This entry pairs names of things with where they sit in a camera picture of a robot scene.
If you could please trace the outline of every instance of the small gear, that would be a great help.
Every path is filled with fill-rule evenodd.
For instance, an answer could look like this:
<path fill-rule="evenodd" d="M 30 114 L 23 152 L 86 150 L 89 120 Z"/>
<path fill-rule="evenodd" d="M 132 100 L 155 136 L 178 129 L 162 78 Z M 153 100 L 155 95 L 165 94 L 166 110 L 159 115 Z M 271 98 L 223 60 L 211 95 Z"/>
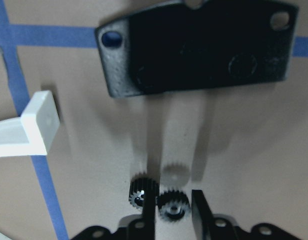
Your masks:
<path fill-rule="evenodd" d="M 159 215 L 167 222 L 177 222 L 191 212 L 190 202 L 186 194 L 178 190 L 166 191 L 158 197 Z"/>
<path fill-rule="evenodd" d="M 129 188 L 129 196 L 128 200 L 130 204 L 137 208 L 143 208 L 144 196 L 146 191 L 151 190 L 155 192 L 155 196 L 159 195 L 159 184 L 147 177 L 137 178 L 136 180 L 132 181 Z"/>

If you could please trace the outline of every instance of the vertical black plate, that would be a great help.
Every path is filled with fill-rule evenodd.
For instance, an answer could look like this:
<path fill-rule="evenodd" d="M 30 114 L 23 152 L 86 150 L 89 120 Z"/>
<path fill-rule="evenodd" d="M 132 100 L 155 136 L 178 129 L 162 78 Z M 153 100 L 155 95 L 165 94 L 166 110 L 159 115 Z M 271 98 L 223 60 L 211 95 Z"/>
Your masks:
<path fill-rule="evenodd" d="M 282 81 L 298 7 L 274 0 L 170 1 L 96 29 L 111 97 Z"/>

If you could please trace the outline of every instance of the mounting hole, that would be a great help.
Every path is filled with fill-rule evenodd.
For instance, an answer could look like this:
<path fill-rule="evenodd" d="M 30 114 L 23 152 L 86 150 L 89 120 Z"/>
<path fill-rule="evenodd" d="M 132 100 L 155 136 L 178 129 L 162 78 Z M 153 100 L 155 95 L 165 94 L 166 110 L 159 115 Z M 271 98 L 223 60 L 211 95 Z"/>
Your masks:
<path fill-rule="evenodd" d="M 102 36 L 102 43 L 107 48 L 117 49 L 122 45 L 123 38 L 117 31 L 108 31 Z"/>
<path fill-rule="evenodd" d="M 102 230 L 97 230 L 93 232 L 92 237 L 94 239 L 98 239 L 98 238 L 101 238 L 103 235 L 104 235 L 104 232 Z"/>
<path fill-rule="evenodd" d="M 138 221 L 137 223 L 135 223 L 136 229 L 142 229 L 144 227 L 145 227 L 145 223 L 143 221 Z"/>
<path fill-rule="evenodd" d="M 171 206 L 166 210 L 170 215 L 179 215 L 182 211 L 181 206 Z"/>
<path fill-rule="evenodd" d="M 259 232 L 263 235 L 269 236 L 272 234 L 272 230 L 269 229 L 267 226 L 261 226 L 259 228 Z"/>
<path fill-rule="evenodd" d="M 270 27 L 274 31 L 283 31 L 289 28 L 290 14 L 287 11 L 278 11 L 270 18 Z"/>
<path fill-rule="evenodd" d="M 137 206 L 139 206 L 139 207 L 143 207 L 143 202 L 144 202 L 144 199 L 142 198 L 139 198 L 139 197 L 137 197 L 137 198 L 135 198 L 135 203 L 136 203 L 136 205 Z"/>
<path fill-rule="evenodd" d="M 215 220 L 215 225 L 218 226 L 219 228 L 224 228 L 226 227 L 226 221 L 224 221 L 223 219 L 216 219 Z"/>
<path fill-rule="evenodd" d="M 188 6 L 190 9 L 199 9 L 204 0 L 183 0 L 185 5 Z"/>

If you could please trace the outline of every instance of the tan cardboard surface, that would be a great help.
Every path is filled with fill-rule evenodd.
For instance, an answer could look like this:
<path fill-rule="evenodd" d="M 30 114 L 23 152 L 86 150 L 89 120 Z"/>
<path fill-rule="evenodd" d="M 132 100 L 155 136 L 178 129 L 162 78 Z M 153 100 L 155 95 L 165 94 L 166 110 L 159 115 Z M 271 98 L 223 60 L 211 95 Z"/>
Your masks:
<path fill-rule="evenodd" d="M 5 1 L 13 23 L 88 27 L 150 2 Z M 308 1 L 295 2 L 298 34 L 308 36 Z M 50 89 L 56 99 L 61 126 L 47 160 L 70 238 L 90 225 L 115 231 L 138 214 L 130 179 L 148 170 L 161 173 L 162 189 L 173 175 L 189 197 L 202 189 L 213 212 L 244 230 L 269 222 L 308 239 L 308 58 L 293 58 L 276 84 L 112 99 L 96 49 L 19 46 L 18 54 L 30 95 Z M 15 115 L 1 82 L 0 99 L 0 119 Z M 29 158 L 0 159 L 0 196 L 2 232 L 56 239 Z M 158 218 L 156 239 L 194 238 L 191 218 Z"/>

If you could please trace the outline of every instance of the blue painter's tape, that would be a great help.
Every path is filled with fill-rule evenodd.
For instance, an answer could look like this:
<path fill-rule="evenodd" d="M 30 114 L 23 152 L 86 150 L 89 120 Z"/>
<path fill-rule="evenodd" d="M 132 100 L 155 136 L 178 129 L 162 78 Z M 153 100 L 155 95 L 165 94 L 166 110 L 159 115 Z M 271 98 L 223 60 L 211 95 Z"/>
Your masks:
<path fill-rule="evenodd" d="M 16 45 L 96 48 L 94 28 L 72 26 L 11 25 Z"/>
<path fill-rule="evenodd" d="M 20 116 L 30 101 L 26 81 L 22 73 L 17 54 L 18 45 L 14 40 L 21 39 L 9 24 L 4 1 L 0 0 L 0 49 L 6 65 L 8 86 Z M 58 197 L 54 188 L 49 165 L 45 156 L 32 156 L 33 166 L 45 199 L 45 203 L 58 240 L 68 240 L 68 233 L 62 216 Z"/>
<path fill-rule="evenodd" d="M 294 57 L 308 57 L 308 37 L 298 36 L 295 39 Z"/>
<path fill-rule="evenodd" d="M 0 25 L 8 24 L 9 18 L 3 0 L 0 0 Z"/>
<path fill-rule="evenodd" d="M 53 185 L 48 161 L 45 156 L 32 156 L 32 162 L 35 172 L 46 201 L 47 209 L 55 229 L 58 240 L 68 240 L 65 223 L 62 218 L 62 212 L 59 205 L 58 197 Z"/>
<path fill-rule="evenodd" d="M 6 65 L 8 87 L 17 115 L 20 116 L 30 101 L 26 82 L 20 68 L 16 46 L 2 46 L 3 59 Z"/>

